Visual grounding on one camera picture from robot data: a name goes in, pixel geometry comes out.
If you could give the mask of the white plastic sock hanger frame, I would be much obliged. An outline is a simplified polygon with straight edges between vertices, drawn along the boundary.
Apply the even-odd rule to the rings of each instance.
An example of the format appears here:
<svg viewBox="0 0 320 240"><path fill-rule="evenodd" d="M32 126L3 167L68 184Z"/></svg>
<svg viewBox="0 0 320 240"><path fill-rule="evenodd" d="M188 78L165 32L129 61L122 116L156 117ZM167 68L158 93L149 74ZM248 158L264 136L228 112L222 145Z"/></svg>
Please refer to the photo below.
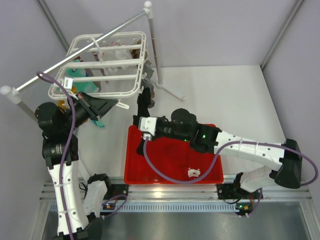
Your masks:
<svg viewBox="0 0 320 240"><path fill-rule="evenodd" d="M98 42L99 34L82 34L75 37L68 49L71 55L88 44L93 47L71 62L62 66L55 78L62 85L64 77L73 78L73 86L78 92L85 92L95 98L124 99L141 93L142 75L147 48L147 36L142 31L118 32L111 37ZM99 53L111 50L140 49L139 58L127 60L105 60L100 62ZM119 66L133 66L132 70L118 70L103 76L101 69Z"/></svg>

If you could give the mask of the grey sock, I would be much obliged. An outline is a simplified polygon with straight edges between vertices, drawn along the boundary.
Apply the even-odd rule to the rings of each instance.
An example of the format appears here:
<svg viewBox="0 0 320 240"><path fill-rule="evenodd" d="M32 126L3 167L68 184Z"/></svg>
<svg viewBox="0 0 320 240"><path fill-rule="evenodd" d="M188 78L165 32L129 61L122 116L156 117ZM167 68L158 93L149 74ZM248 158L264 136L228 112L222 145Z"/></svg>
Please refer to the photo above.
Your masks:
<svg viewBox="0 0 320 240"><path fill-rule="evenodd" d="M150 67L150 65L145 62L143 65L143 72L142 72L142 79L141 79L141 85L144 88L151 88L152 82L151 78L153 76L154 70Z"/></svg>

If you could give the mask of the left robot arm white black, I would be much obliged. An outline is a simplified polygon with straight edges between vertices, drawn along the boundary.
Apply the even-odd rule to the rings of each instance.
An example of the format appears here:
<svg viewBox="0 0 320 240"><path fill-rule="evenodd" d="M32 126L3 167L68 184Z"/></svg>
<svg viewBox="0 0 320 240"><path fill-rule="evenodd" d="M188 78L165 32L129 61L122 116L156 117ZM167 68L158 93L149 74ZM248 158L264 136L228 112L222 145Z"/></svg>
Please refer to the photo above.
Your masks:
<svg viewBox="0 0 320 240"><path fill-rule="evenodd" d="M117 103L117 99L102 99L84 92L69 100L70 108L62 109L53 102L41 104L35 111L42 130L42 157L51 176L58 211L55 240L100 240L103 200L113 194L110 178L105 173L87 180L87 193L81 196L79 187L79 150L76 128L86 120L98 120Z"/></svg>

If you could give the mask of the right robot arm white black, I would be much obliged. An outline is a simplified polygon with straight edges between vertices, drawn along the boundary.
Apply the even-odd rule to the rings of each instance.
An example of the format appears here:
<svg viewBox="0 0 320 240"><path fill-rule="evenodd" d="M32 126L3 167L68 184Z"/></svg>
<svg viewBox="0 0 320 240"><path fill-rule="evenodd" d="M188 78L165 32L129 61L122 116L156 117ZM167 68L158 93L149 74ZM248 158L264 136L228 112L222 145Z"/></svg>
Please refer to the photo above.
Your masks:
<svg viewBox="0 0 320 240"><path fill-rule="evenodd" d="M297 141L287 138L284 143L253 141L228 133L218 127L201 124L184 108L176 109L168 120L165 116L133 116L133 125L142 133L139 147L147 153L147 142L160 138L184 141L201 154L234 156L261 164L260 168L240 172L233 182L233 192L246 198L258 189L278 185L287 189L302 186L302 157Z"/></svg>

